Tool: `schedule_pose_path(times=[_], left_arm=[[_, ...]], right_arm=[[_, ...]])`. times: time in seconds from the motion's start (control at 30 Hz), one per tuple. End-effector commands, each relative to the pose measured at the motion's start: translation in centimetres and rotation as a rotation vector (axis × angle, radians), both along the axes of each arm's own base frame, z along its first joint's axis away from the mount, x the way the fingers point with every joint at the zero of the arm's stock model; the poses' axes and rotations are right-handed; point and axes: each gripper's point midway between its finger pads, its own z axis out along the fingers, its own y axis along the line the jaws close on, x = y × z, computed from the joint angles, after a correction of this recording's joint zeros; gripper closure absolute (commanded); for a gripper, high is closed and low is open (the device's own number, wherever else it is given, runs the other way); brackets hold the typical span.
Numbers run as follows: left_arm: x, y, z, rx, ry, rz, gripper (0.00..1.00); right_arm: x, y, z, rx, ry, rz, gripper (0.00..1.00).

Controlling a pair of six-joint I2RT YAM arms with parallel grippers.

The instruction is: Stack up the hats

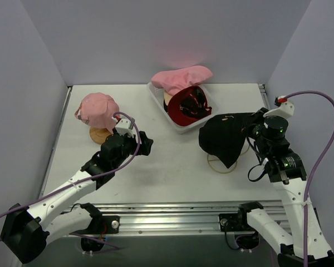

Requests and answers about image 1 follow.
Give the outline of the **black bucket hat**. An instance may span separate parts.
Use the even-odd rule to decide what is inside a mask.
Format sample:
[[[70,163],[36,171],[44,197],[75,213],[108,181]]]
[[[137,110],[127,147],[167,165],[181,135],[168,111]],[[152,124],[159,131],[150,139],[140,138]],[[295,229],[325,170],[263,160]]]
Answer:
[[[230,168],[236,163],[244,145],[241,129],[241,113],[215,115],[199,129],[199,146]]]

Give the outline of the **red baseball cap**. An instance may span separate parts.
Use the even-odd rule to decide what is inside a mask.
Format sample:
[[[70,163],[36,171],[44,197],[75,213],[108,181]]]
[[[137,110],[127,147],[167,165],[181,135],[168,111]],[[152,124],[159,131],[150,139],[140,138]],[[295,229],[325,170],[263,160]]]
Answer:
[[[212,114],[206,94],[199,86],[191,86],[173,96],[168,104],[168,113],[178,126],[189,126]]]

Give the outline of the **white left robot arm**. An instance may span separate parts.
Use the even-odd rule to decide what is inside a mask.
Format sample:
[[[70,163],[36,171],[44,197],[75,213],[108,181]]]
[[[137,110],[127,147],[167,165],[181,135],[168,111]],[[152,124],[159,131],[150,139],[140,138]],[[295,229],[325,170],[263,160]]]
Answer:
[[[65,210],[80,198],[109,182],[122,164],[134,156],[147,156],[154,141],[144,131],[129,136],[114,133],[100,150],[75,175],[55,191],[32,204],[13,205],[5,213],[0,240],[27,264],[38,257],[46,245],[76,231],[95,233],[102,225],[102,214],[93,204],[81,204],[76,210]]]

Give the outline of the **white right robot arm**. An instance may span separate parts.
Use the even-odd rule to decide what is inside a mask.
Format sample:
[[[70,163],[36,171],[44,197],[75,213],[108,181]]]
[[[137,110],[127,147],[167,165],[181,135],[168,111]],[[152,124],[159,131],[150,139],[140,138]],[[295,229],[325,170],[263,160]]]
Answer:
[[[279,266],[334,266],[334,251],[306,193],[304,165],[285,138],[288,121],[267,112],[262,108],[248,116],[242,131],[254,140],[262,175],[268,176],[278,193],[291,231],[286,232],[257,201],[239,206],[236,223],[259,234],[277,254]]]

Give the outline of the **pink baseball cap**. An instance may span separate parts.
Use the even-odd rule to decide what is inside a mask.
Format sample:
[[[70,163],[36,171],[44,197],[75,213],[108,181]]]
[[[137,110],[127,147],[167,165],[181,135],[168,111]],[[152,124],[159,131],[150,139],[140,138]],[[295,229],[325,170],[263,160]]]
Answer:
[[[118,104],[110,95],[101,92],[90,93],[82,99],[75,117],[90,127],[112,132],[116,126],[113,117],[119,111]]]

